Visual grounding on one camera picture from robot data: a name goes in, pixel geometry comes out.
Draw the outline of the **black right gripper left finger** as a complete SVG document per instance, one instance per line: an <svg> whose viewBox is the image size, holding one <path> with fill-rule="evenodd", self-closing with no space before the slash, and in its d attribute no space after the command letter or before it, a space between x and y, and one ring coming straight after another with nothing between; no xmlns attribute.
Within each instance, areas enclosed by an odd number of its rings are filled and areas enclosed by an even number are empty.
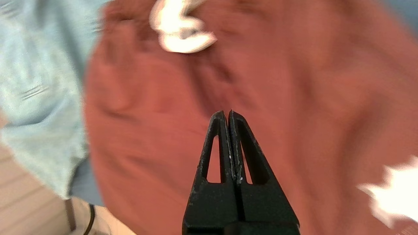
<svg viewBox="0 0 418 235"><path fill-rule="evenodd" d="M214 138L218 138L220 183L207 180ZM239 219L235 195L236 175L230 147L228 123L223 111L209 122L193 186L185 208L183 234L223 234L224 228Z"/></svg>

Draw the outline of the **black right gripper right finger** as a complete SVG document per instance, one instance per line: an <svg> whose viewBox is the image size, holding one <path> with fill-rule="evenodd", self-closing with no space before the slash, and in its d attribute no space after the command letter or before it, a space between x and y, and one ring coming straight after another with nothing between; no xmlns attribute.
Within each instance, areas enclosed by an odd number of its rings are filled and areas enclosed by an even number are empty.
<svg viewBox="0 0 418 235"><path fill-rule="evenodd" d="M299 220L246 119L229 113L238 221L229 234L299 234Z"/></svg>

